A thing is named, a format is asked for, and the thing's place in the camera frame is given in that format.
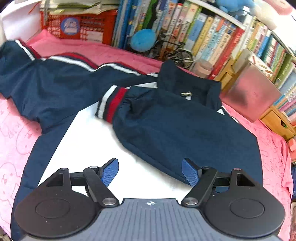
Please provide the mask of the navy white red jacket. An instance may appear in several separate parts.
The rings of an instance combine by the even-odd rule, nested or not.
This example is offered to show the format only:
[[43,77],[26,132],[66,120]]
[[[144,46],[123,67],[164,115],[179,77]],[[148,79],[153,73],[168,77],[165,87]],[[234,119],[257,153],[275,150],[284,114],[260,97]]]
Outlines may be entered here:
[[19,40],[1,46],[1,94],[21,116],[40,124],[16,193],[11,214],[13,240],[212,240],[230,239],[204,219],[199,209],[175,199],[144,200],[140,192],[152,181],[115,155],[107,136],[80,124],[59,161],[102,167],[118,160],[108,185],[119,200],[102,209],[91,224],[65,238],[25,234],[15,220],[17,205],[41,185],[41,176],[62,140],[89,109],[109,123],[121,145],[154,168],[189,184],[182,161],[218,172],[243,169],[263,185],[257,138],[231,117],[221,103],[220,84],[197,78],[171,61],[159,73],[142,74],[120,63],[96,65],[82,55],[42,57]]

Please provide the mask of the silver metallic box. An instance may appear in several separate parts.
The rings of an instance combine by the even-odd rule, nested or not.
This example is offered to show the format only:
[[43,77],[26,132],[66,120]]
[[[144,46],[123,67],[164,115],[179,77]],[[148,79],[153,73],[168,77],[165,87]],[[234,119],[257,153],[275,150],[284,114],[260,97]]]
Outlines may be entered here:
[[250,62],[243,65],[220,94],[223,103],[252,123],[280,97],[280,91]]

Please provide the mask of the blue plush ball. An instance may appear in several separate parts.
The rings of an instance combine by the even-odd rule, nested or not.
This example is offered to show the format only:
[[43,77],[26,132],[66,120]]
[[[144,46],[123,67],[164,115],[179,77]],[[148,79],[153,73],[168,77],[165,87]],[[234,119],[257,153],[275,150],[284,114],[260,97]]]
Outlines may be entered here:
[[137,52],[145,52],[154,46],[156,39],[157,36],[153,30],[143,29],[132,36],[130,47]]

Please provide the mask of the stack of papers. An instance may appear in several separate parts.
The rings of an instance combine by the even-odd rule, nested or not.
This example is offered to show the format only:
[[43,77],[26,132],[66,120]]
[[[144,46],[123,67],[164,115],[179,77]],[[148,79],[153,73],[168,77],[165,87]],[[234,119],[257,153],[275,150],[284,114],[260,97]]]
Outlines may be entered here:
[[101,0],[101,1],[41,1],[40,10],[51,15],[99,15],[105,11],[117,10],[120,1]]

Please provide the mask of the pink round cup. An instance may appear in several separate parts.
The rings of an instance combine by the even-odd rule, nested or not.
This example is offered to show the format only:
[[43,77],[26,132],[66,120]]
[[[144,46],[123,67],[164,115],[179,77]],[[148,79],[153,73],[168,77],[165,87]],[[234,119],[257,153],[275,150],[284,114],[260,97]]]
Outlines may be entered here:
[[201,78],[207,78],[213,70],[213,65],[204,59],[198,59],[194,62],[190,71]]

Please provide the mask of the red spine book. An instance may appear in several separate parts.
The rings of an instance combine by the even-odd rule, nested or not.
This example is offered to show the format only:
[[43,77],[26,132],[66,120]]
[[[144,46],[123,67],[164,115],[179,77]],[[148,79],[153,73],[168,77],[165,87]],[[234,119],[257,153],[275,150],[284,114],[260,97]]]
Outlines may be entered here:
[[243,30],[241,28],[237,28],[234,31],[231,39],[229,40],[228,44],[226,45],[226,47],[222,51],[222,54],[220,55],[220,57],[218,58],[216,64],[214,65],[214,68],[213,68],[212,72],[208,76],[208,79],[213,80],[219,74],[219,72],[222,69],[224,63],[229,58],[231,52],[236,47],[237,43],[239,42],[239,39],[241,38],[241,36],[242,36],[242,34],[244,32],[245,32],[245,30]]

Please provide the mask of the red plastic crate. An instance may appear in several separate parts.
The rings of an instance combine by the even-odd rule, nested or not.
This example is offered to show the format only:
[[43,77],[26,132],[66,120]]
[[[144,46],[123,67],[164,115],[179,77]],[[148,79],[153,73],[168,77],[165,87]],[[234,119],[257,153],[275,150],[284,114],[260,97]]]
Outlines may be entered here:
[[52,15],[44,19],[41,11],[41,28],[59,39],[76,39],[111,45],[117,11],[108,10],[98,15]]

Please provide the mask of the black miniature bicycle model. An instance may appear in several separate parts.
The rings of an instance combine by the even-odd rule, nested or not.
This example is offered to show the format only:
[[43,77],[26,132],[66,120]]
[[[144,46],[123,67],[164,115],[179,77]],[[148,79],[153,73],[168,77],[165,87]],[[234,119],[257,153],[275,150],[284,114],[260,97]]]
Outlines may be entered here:
[[192,52],[184,49],[184,42],[170,41],[171,37],[175,39],[173,35],[161,32],[154,46],[145,55],[161,61],[172,60],[178,67],[189,70],[194,63]]

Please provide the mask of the blue plush toy on shelf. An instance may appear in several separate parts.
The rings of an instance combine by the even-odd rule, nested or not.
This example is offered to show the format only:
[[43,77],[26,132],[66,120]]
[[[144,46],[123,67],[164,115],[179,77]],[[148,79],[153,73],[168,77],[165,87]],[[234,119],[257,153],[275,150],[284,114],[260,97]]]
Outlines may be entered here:
[[216,0],[215,3],[220,10],[232,16],[244,15],[244,7],[252,9],[255,6],[253,0]]

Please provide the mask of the pink rabbit print cloth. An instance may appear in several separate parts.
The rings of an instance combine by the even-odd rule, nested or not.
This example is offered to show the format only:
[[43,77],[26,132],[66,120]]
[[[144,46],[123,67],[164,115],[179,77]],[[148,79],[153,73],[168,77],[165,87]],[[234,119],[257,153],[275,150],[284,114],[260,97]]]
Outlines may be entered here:
[[[122,62],[145,73],[157,72],[159,61],[96,42],[58,39],[47,31],[42,31],[29,41],[42,56],[76,52],[96,64]],[[286,141],[272,132],[262,121],[251,123],[232,108],[227,111],[252,132],[258,140],[263,166],[263,183],[284,206],[286,216],[279,236],[290,239],[292,226],[291,198],[293,181],[291,158]],[[22,118],[11,100],[1,98],[1,228],[12,235],[11,212],[13,201],[21,183],[21,176],[33,146],[41,134],[37,123]]]

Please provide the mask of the wooden drawer box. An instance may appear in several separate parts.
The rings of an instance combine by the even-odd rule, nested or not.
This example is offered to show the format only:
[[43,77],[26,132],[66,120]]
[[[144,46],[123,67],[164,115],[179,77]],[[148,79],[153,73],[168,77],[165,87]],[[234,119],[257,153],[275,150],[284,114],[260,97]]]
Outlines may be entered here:
[[283,137],[286,141],[295,137],[295,127],[288,118],[274,106],[269,107],[260,117],[260,120],[274,133]]

